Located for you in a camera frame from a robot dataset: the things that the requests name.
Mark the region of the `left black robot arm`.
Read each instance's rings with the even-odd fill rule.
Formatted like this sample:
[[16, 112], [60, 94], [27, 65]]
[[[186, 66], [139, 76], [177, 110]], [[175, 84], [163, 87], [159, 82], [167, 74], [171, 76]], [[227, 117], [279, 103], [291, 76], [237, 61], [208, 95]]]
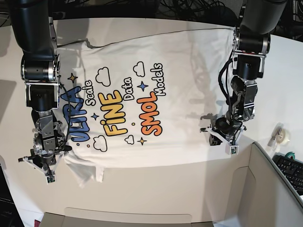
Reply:
[[286, 7], [285, 0], [248, 0], [240, 11], [240, 24], [234, 30], [233, 50], [218, 76], [228, 110], [210, 128], [209, 142], [224, 141], [234, 146], [244, 122], [255, 116], [256, 79], [264, 76], [270, 32], [277, 26]]

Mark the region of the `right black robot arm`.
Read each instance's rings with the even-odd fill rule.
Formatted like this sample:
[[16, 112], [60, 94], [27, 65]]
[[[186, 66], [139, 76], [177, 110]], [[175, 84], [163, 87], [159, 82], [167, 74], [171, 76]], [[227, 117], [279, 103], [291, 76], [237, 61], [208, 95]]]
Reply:
[[26, 105], [32, 109], [35, 126], [29, 157], [19, 159], [37, 167], [54, 179], [56, 156], [71, 150], [53, 110], [59, 107], [60, 56], [51, 13], [50, 0], [8, 0], [11, 25], [17, 44], [23, 51], [20, 74], [26, 85]]

